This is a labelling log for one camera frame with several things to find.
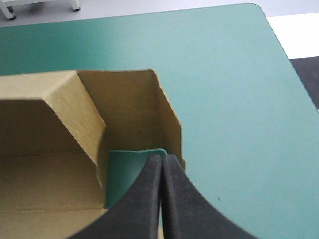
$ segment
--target white floor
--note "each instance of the white floor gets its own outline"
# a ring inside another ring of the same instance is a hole
[[[0,12],[0,27],[132,15],[244,3],[247,0],[81,0],[73,12],[69,0],[14,7],[17,19]],[[319,0],[251,0],[259,5],[289,58],[319,56]]]

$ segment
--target cardboard flap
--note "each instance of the cardboard flap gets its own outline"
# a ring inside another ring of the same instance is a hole
[[[164,148],[185,167],[181,125],[154,71],[78,74],[108,127],[110,149]]]
[[[14,141],[14,138],[25,135],[18,130],[23,125],[26,126],[23,127],[23,130],[26,131],[30,131],[30,127],[34,128],[28,134],[30,138],[23,140],[26,145],[32,144],[31,148],[33,150],[30,150],[29,147],[21,148],[20,145],[24,143],[19,142],[19,144],[16,144],[16,148],[13,145],[6,147],[6,150],[8,148],[11,148],[11,150],[8,155],[3,153],[2,156],[28,155],[28,153],[38,155],[67,151],[64,145],[71,145],[72,139],[66,136],[67,133],[63,133],[61,125],[53,119],[54,115],[50,112],[50,109],[46,109],[45,105],[47,104],[81,148],[97,164],[99,143],[105,130],[105,124],[75,71],[4,76],[0,77],[0,85],[1,105],[8,111],[3,112],[3,115],[9,115],[10,118],[17,121],[17,125],[12,125],[8,116],[4,116],[4,119],[0,120],[1,126],[7,128],[3,132],[9,134],[2,133],[0,141],[8,141],[8,139]],[[22,113],[24,116],[29,116],[29,120],[21,122],[18,118],[14,119],[12,117],[13,111],[16,115]],[[44,115],[46,115],[43,119],[45,122],[39,122],[37,119]],[[53,121],[54,124],[47,124],[47,122]],[[63,144],[63,141],[61,142],[61,140],[65,140],[63,137],[61,139],[50,137],[49,132],[51,130],[54,131],[54,135],[57,135],[57,132],[63,134],[69,143]],[[35,139],[36,136],[38,140],[32,143],[31,140]],[[54,146],[52,151],[49,150],[50,145]],[[76,146],[72,144],[68,149],[72,148],[75,149]]]

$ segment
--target open cardboard box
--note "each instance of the open cardboard box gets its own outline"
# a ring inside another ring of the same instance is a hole
[[[65,238],[104,213],[108,150],[181,154],[152,70],[0,77],[0,235]]]

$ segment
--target metal leg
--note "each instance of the metal leg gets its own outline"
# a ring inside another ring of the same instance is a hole
[[[7,19],[9,19],[9,20],[16,19],[14,12],[11,13],[10,10],[6,6],[4,6],[4,4],[1,2],[1,0],[0,0],[0,9],[4,13],[4,15]]]
[[[72,3],[72,8],[73,8],[74,11],[81,10],[80,0],[71,0],[71,3]]]

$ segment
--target green tabletop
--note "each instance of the green tabletop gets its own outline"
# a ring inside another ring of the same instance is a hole
[[[218,210],[261,238],[318,238],[318,113],[256,5],[0,29],[1,75],[145,68]]]

